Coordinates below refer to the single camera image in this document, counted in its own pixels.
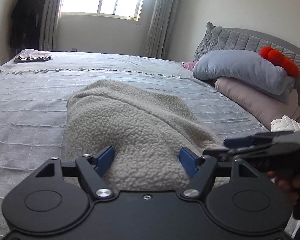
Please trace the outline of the person right hand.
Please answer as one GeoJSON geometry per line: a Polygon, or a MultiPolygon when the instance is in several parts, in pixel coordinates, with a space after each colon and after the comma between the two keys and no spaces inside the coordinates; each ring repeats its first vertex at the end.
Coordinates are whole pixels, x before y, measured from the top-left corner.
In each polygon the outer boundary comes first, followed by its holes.
{"type": "Polygon", "coordinates": [[[284,191],[290,201],[292,202],[292,205],[296,205],[296,202],[299,198],[299,194],[296,192],[297,189],[300,189],[300,174],[297,175],[292,180],[285,179],[283,176],[280,176],[276,172],[268,172],[267,176],[274,181],[274,183],[282,190],[284,191]]]}

